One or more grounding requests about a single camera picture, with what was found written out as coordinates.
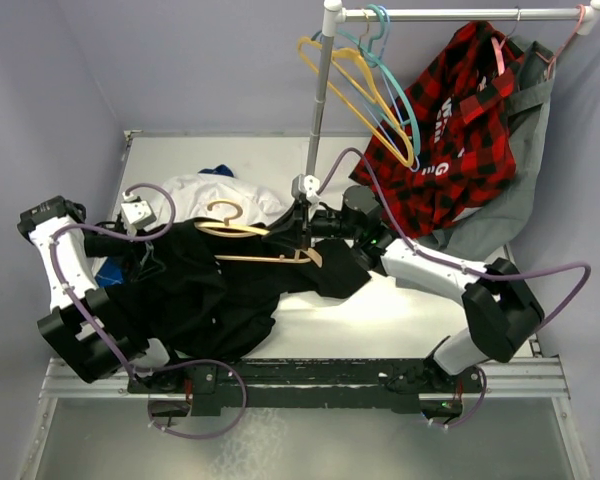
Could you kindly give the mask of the black button shirt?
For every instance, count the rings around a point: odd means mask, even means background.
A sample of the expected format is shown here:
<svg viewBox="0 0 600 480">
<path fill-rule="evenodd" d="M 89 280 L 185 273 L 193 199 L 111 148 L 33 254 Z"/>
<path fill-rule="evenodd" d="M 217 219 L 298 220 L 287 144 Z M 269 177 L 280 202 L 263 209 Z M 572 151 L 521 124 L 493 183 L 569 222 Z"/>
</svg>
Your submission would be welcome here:
<svg viewBox="0 0 600 480">
<path fill-rule="evenodd" d="M 90 257 L 121 263 L 132 242 L 103 236 L 107 244 Z M 281 295 L 314 292 L 347 299 L 371 277 L 342 240 L 316 244 L 323 267 L 222 261 L 216 255 L 277 256 L 284 249 L 246 239 L 219 238 L 193 221 L 174 224 L 157 240 L 165 273 L 131 284 L 146 303 L 150 332 L 166 347 L 194 358 L 234 360 L 254 350 L 271 333 Z"/>
</svg>

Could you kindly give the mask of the beige wooden hanger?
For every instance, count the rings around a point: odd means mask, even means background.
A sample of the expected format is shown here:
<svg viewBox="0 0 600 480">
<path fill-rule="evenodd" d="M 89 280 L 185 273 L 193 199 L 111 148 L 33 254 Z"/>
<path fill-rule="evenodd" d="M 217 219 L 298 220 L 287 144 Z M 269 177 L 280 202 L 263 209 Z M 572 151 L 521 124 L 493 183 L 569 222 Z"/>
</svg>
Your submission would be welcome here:
<svg viewBox="0 0 600 480">
<path fill-rule="evenodd" d="M 226 215 L 221 221 L 218 220 L 198 220 L 194 222 L 194 226 L 201 232 L 208 235 L 227 238 L 227 239 L 245 239 L 250 237 L 264 237 L 269 234 L 270 231 L 264 228 L 250 226 L 250 225 L 238 225 L 232 224 L 233 220 L 240 218 L 244 210 L 235 201 L 229 199 L 218 199 L 209 202 L 206 206 L 208 211 L 212 211 L 217 205 L 228 205 L 232 207 L 235 212 Z M 318 268 L 323 267 L 322 256 L 313 248 L 307 249 L 295 249 L 294 254 L 291 257 L 284 255 L 278 255 L 274 257 L 263 257 L 263 256 L 244 256 L 244 255 L 216 255 L 218 260 L 222 261 L 236 261 L 236 262 L 253 262 L 253 263 L 275 263 L 275 264 L 289 264 L 289 265 L 301 265 L 313 263 Z"/>
</svg>

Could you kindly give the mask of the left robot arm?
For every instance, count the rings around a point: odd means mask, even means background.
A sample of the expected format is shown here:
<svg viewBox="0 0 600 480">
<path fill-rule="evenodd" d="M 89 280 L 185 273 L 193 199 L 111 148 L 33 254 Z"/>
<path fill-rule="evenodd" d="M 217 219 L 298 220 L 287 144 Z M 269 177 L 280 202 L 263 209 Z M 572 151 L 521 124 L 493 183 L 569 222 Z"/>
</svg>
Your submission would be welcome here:
<svg viewBox="0 0 600 480">
<path fill-rule="evenodd" d="M 19 233 L 44 264 L 50 313 L 37 322 L 44 340 L 87 383 L 124 369 L 131 378 L 150 375 L 164 392 L 182 387 L 184 365 L 150 332 L 146 303 L 131 284 L 100 286 L 89 257 L 107 242 L 88 234 L 86 208 L 55 196 L 20 214 Z"/>
</svg>

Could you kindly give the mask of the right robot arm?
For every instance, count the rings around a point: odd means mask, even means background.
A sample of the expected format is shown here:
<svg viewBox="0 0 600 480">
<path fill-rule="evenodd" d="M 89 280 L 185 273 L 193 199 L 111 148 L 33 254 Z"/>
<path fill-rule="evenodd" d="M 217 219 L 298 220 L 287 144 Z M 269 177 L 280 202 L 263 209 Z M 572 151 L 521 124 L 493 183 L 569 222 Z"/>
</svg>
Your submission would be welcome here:
<svg viewBox="0 0 600 480">
<path fill-rule="evenodd" d="M 468 367 L 530 353 L 545 315 L 508 259 L 464 260 L 400 238 L 367 187 L 347 188 L 338 209 L 314 206 L 309 213 L 315 245 L 344 240 L 345 259 L 371 278 L 342 300 L 287 296 L 253 357 L 427 358 L 426 383 L 447 391 Z"/>
</svg>

